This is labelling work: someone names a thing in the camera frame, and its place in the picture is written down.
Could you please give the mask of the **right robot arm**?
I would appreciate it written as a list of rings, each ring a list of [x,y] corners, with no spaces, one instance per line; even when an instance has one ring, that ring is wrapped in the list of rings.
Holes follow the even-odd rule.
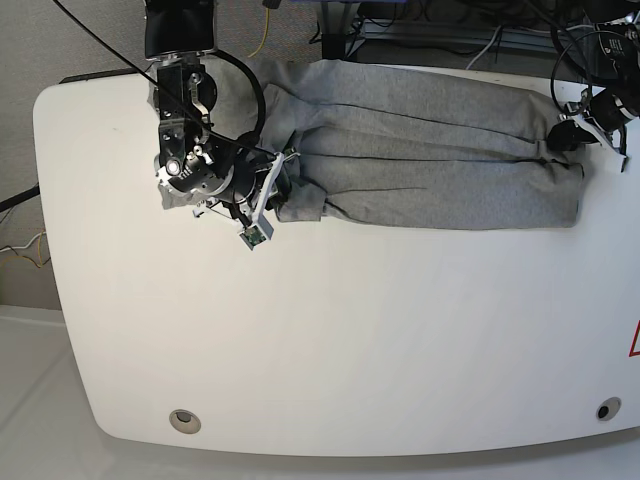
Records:
[[[287,175],[267,176],[272,154],[258,150],[266,120],[266,100],[254,73],[228,54],[223,60],[249,80],[257,120],[249,131],[229,139],[213,130],[211,113],[217,85],[202,56],[218,52],[216,7],[212,1],[148,1],[145,4],[145,55],[156,64],[153,105],[159,115],[159,154],[155,159],[165,208],[222,205],[232,219],[248,226],[261,193],[266,207],[282,206],[291,193]]]

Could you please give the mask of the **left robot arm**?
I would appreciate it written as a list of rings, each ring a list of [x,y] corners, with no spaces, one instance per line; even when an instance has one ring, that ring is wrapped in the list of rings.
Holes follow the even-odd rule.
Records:
[[[557,1],[548,25],[558,53],[550,77],[551,99],[561,114],[547,137],[552,151],[582,145],[609,146],[619,135],[616,153],[626,153],[627,125],[639,117],[639,12],[637,1]],[[579,100],[562,104],[556,95],[561,65],[586,87]]]

